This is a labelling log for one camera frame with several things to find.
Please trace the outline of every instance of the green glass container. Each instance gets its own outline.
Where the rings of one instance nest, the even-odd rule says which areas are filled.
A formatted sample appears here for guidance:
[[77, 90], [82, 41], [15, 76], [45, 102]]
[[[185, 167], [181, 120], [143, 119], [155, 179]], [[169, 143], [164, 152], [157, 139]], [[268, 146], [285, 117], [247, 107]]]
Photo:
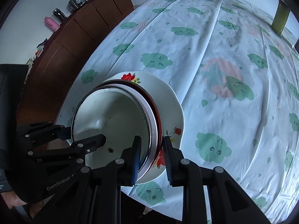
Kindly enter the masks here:
[[271, 28], [278, 35], [281, 35], [282, 30], [286, 25], [286, 21], [288, 20], [289, 14], [289, 7], [282, 0], [279, 0], [277, 11], [271, 25]]

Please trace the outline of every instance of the red flower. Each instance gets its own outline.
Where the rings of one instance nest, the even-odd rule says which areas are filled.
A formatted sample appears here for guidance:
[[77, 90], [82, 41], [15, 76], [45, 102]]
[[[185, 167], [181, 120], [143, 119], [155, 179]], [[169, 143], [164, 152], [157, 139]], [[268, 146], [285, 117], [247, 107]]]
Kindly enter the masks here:
[[181, 130], [180, 128], [177, 128], [177, 127], [176, 127], [176, 128], [174, 129], [174, 133], [177, 134], [177, 135], [180, 135], [180, 134], [182, 133], [182, 130]]
[[165, 166], [163, 149], [159, 152], [159, 155], [157, 158], [157, 167], [160, 168], [160, 165]]
[[134, 78], [135, 78], [135, 73], [133, 75], [131, 75], [131, 73], [129, 73], [128, 75], [124, 74], [121, 79], [127, 80], [127, 81], [132, 81]]

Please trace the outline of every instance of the black thermos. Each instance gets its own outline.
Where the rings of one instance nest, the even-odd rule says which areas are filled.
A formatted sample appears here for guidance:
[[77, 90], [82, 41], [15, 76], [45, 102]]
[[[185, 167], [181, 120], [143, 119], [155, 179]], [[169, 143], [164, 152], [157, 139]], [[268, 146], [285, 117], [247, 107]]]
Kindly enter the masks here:
[[62, 11], [60, 11], [58, 8], [56, 8], [53, 11], [53, 14], [55, 15], [55, 17], [57, 17], [61, 22], [63, 22], [63, 20], [66, 19], [66, 16], [63, 14]]

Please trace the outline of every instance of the tablecloth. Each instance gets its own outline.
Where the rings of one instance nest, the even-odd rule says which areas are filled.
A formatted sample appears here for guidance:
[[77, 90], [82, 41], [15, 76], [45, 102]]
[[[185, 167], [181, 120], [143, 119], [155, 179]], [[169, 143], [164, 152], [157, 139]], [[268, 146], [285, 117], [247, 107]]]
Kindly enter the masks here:
[[[224, 167], [272, 223], [285, 220], [299, 193], [299, 71], [296, 39], [287, 29], [275, 34], [272, 20], [244, 0], [148, 0], [94, 51], [56, 123], [70, 125], [83, 96], [105, 79], [148, 71], [183, 107], [184, 157]], [[122, 191], [181, 220], [183, 190], [166, 173]]]

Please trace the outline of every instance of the pink thermos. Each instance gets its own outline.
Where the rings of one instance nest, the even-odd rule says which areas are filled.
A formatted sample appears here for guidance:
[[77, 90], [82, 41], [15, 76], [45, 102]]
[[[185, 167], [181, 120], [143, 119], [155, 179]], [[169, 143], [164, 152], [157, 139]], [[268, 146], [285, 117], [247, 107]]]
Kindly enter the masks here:
[[44, 18], [44, 23], [50, 28], [52, 29], [54, 32], [57, 31], [57, 29], [59, 29], [60, 25], [58, 23], [56, 23], [52, 18], [49, 17], [45, 17]]

